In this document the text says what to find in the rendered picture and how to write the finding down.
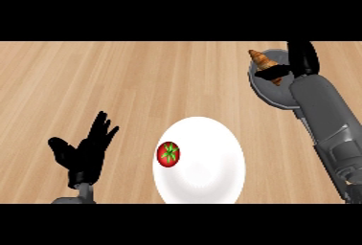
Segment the brown croissant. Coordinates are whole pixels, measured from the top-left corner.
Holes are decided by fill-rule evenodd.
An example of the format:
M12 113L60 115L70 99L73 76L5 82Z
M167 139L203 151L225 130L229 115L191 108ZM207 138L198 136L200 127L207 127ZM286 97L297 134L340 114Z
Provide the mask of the brown croissant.
M256 50L249 51L253 63L256 64L255 75L269 80L277 86L281 84L280 64L268 58L268 56Z

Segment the grey pan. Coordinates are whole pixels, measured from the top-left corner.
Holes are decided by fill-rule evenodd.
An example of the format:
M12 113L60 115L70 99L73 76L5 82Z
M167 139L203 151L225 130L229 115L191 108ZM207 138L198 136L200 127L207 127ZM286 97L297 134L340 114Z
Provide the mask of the grey pan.
M266 50L263 53L271 60L278 64L289 64L289 52L281 49ZM281 84L277 86L269 80L259 78L256 75L256 64L253 61L249 65L249 82L258 97L272 106L284 110L299 109L299 103L294 100L290 92L290 85L293 83L293 74L281 78Z

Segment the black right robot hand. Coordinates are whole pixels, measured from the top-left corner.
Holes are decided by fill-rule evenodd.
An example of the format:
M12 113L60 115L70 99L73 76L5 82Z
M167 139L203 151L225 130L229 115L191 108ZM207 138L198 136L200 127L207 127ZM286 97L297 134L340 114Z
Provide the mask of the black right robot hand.
M320 61L314 45L309 41L289 41L289 64L277 65L255 75L266 80L283 78L289 74L297 78L302 75L317 75L320 73Z

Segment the white plate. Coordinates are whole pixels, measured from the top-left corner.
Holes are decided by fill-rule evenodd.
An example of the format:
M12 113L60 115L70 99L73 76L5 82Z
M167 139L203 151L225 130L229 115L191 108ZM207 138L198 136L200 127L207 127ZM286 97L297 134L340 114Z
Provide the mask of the white plate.
M159 164L156 153L164 142L181 148L173 167ZM228 127L207 117L190 117L166 130L154 150L153 176L167 204L234 204L247 175L243 148Z

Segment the red tomato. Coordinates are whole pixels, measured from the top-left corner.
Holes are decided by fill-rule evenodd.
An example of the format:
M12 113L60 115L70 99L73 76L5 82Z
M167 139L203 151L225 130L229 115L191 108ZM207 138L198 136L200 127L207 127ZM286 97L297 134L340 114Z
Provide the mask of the red tomato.
M164 142L157 148L157 161L164 167L173 167L181 159L181 148L173 142Z

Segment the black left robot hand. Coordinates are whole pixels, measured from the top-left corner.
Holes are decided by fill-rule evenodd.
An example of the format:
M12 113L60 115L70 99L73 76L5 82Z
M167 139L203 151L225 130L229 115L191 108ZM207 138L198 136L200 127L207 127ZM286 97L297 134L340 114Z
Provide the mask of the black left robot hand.
M61 138L49 139L55 161L68 169L68 187L77 189L82 183L94 185L101 176L105 152L119 127L110 129L108 114L101 111L91 126L88 137L77 147Z

